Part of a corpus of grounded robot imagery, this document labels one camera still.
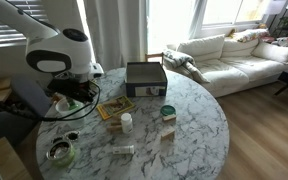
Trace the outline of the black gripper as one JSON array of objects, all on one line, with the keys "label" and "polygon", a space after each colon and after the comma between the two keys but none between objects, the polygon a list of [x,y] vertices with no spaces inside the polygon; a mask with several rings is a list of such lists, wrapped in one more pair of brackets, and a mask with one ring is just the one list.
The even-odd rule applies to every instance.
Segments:
[{"label": "black gripper", "polygon": [[53,77],[47,88],[83,103],[92,102],[97,95],[90,88],[87,75],[60,73]]}]

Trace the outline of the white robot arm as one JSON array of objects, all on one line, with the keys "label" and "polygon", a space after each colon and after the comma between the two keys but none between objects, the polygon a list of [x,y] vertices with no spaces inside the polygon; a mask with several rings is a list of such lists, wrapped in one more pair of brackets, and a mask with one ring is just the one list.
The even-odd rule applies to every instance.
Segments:
[{"label": "white robot arm", "polygon": [[52,74],[49,90],[83,103],[94,100],[98,92],[90,88],[90,81],[100,77],[103,69],[91,62],[90,42],[84,32],[74,28],[60,31],[8,0],[0,0],[0,22],[26,37],[26,62],[36,71]]}]

